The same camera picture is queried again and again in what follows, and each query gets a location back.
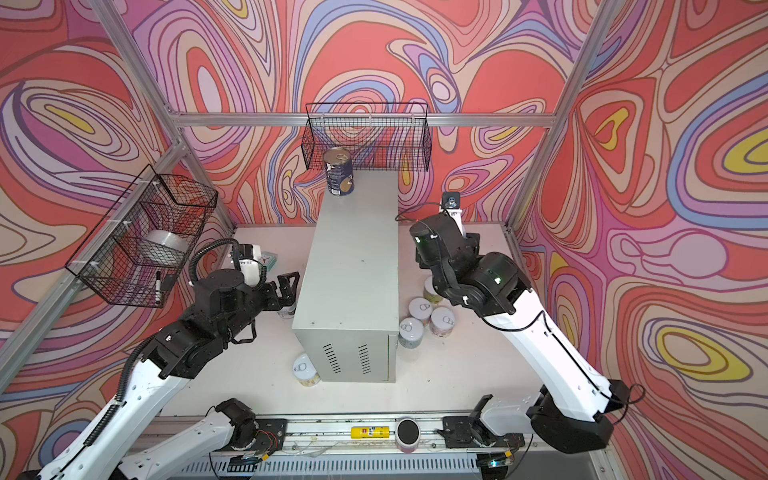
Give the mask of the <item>green orange labelled can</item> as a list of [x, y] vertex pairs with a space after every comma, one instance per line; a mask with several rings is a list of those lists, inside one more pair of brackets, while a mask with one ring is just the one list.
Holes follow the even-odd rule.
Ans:
[[425, 333], [424, 325], [421, 320], [408, 317], [399, 323], [399, 344], [405, 349], [418, 348], [423, 340]]

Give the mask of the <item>aluminium frame post left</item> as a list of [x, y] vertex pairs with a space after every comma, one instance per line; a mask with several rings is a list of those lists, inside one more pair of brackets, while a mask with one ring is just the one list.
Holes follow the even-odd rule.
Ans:
[[196, 181], [213, 188], [214, 185], [210, 176], [185, 138], [182, 127], [176, 122], [176, 112], [164, 97], [114, 2], [91, 1], [90, 4], [112, 44], [123, 59], [132, 80], [139, 87], [163, 131], [171, 140], [169, 152], [163, 160], [157, 161], [155, 169], [163, 173], [171, 172], [183, 160]]

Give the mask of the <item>yellow green tin can right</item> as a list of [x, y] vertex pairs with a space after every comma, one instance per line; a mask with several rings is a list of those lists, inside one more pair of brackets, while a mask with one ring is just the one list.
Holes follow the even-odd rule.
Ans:
[[438, 305], [443, 300], [443, 297], [441, 295], [439, 295], [436, 292], [435, 288], [434, 288], [434, 283], [433, 283], [433, 277], [432, 276], [428, 276], [424, 280], [424, 284], [423, 284], [423, 297], [426, 300], [428, 300], [430, 303], [432, 303], [433, 305]]

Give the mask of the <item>black marker pen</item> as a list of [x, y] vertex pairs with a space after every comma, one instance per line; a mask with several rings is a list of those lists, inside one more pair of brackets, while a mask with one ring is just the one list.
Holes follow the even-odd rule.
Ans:
[[155, 281], [154, 281], [154, 299], [155, 299], [155, 305], [161, 306], [163, 303], [163, 293], [162, 293], [162, 272], [158, 270], [155, 273]]

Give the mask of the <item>grey metal cabinet box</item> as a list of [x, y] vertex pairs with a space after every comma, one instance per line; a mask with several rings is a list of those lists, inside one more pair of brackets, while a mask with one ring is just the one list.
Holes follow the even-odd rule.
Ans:
[[399, 335], [398, 179], [354, 175], [352, 194], [326, 194], [292, 323], [326, 382], [389, 383]]

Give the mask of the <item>aluminium frame post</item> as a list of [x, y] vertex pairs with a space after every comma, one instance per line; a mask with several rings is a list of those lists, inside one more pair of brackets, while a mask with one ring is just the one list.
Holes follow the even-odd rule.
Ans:
[[624, 5], [625, 1], [601, 1], [599, 3], [582, 48], [574, 61], [571, 74], [565, 81], [563, 92], [554, 110], [554, 121], [542, 136], [535, 155], [522, 177], [512, 210], [505, 224], [508, 234], [514, 233], [516, 226], [522, 221], [528, 205], [535, 196], [539, 178], [546, 169], [548, 159], [566, 130], [569, 112], [609, 36], [613, 21]]
[[185, 138], [182, 127], [176, 122], [176, 112], [164, 97], [114, 2], [91, 1], [90, 4], [112, 44], [123, 59], [132, 80], [139, 87], [163, 131], [171, 140], [169, 152], [163, 160], [157, 161], [155, 169], [163, 173], [171, 172], [183, 160], [196, 181], [213, 188], [214, 185], [210, 176]]

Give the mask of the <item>white labelled tin can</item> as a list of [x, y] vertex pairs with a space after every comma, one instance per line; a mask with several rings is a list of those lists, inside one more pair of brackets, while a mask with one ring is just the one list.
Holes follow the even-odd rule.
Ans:
[[297, 305], [296, 305], [296, 304], [293, 304], [293, 305], [289, 305], [289, 306], [285, 306], [285, 307], [282, 307], [282, 308], [281, 308], [281, 309], [278, 311], [278, 316], [279, 316], [281, 319], [292, 319], [292, 318], [294, 317], [294, 315], [295, 315], [295, 312], [296, 312], [296, 307], [297, 307]]

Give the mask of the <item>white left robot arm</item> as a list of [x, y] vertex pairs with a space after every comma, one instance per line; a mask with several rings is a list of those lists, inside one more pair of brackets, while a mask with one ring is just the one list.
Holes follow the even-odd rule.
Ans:
[[232, 345], [254, 342], [256, 318], [293, 307], [300, 274], [267, 278], [259, 246], [233, 238], [211, 241], [190, 255], [193, 303], [174, 322], [143, 340], [127, 357], [117, 390], [82, 433], [51, 462], [20, 473], [22, 479], [168, 479], [198, 457], [228, 448], [250, 451], [260, 437], [280, 446], [254, 412], [235, 398], [204, 418], [137, 455], [129, 450], [156, 415], [209, 362]]

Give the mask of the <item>pink labelled tin can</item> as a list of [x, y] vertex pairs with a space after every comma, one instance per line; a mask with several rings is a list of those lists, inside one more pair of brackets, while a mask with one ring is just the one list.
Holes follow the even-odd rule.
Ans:
[[437, 337], [449, 336], [456, 325], [456, 317], [453, 311], [447, 307], [437, 307], [430, 317], [429, 328]]

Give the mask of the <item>aluminium frame back bar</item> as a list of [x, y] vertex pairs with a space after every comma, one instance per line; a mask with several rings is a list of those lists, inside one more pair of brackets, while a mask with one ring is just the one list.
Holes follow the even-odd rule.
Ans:
[[171, 114], [172, 123], [177, 127], [195, 126], [258, 126], [258, 127], [293, 127], [303, 126], [310, 119], [352, 119], [364, 123], [382, 123], [387, 120], [422, 118], [432, 127], [483, 127], [483, 126], [523, 126], [549, 128], [555, 123], [556, 116], [547, 113], [177, 113]]

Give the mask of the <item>yellow label sticker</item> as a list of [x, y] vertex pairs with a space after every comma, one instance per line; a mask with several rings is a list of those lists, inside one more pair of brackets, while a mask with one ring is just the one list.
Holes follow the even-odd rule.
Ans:
[[362, 426], [350, 430], [352, 440], [389, 439], [391, 430], [387, 426]]

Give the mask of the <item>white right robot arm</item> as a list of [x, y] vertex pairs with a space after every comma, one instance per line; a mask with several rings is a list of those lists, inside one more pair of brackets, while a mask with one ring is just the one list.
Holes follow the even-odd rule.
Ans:
[[608, 415], [629, 406], [630, 389], [600, 374], [568, 341], [514, 260], [480, 253], [479, 235], [446, 212], [415, 222], [409, 233], [436, 293], [501, 333], [541, 379], [525, 412], [534, 434], [566, 454], [606, 448], [614, 432]]

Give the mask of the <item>yellow labelled tin can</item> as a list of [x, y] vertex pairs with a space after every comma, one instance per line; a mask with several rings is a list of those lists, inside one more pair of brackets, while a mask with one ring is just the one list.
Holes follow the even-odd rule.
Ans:
[[292, 366], [294, 378], [304, 387], [313, 387], [320, 382], [317, 369], [306, 353], [296, 357]]

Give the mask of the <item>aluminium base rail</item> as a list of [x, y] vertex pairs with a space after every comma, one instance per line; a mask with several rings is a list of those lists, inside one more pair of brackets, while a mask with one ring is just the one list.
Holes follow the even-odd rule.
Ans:
[[[404, 413], [278, 415], [259, 419], [258, 446], [247, 452], [223, 447], [173, 473], [175, 479], [352, 479], [362, 476], [432, 475], [446, 478], [483, 471], [512, 471], [519, 477], [552, 449], [536, 435], [513, 432], [480, 441], [469, 427], [469, 412], [410, 412], [421, 429], [413, 453], [402, 453], [395, 428]], [[387, 426], [389, 439], [352, 440], [350, 430]]]

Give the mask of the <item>mint green alarm clock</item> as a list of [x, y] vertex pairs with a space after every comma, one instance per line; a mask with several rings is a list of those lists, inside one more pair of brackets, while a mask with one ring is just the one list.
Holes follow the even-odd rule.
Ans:
[[271, 270], [277, 263], [278, 255], [276, 253], [264, 251], [260, 257], [261, 263]]

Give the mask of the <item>aluminium frame post right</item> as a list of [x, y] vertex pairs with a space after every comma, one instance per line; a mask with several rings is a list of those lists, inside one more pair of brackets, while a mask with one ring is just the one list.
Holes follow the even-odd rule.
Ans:
[[565, 81], [563, 92], [554, 110], [554, 121], [542, 136], [535, 155], [522, 177], [512, 210], [505, 224], [508, 234], [514, 233], [516, 226], [522, 221], [528, 205], [535, 196], [539, 178], [546, 169], [548, 159], [566, 130], [569, 112], [609, 36], [613, 21], [624, 5], [625, 1], [601, 1], [599, 3], [582, 48], [574, 61], [571, 74]]

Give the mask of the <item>blue labelled tin can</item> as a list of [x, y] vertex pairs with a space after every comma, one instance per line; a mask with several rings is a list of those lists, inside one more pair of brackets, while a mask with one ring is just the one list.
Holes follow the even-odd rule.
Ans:
[[354, 190], [352, 156], [342, 147], [333, 147], [323, 155], [328, 191], [334, 196], [346, 196]]

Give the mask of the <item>small hidden tin can right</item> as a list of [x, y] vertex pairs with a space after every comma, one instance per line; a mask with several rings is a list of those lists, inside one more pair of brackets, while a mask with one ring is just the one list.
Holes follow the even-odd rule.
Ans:
[[433, 304], [423, 297], [413, 298], [408, 304], [410, 316], [419, 320], [423, 325], [429, 324], [433, 310]]

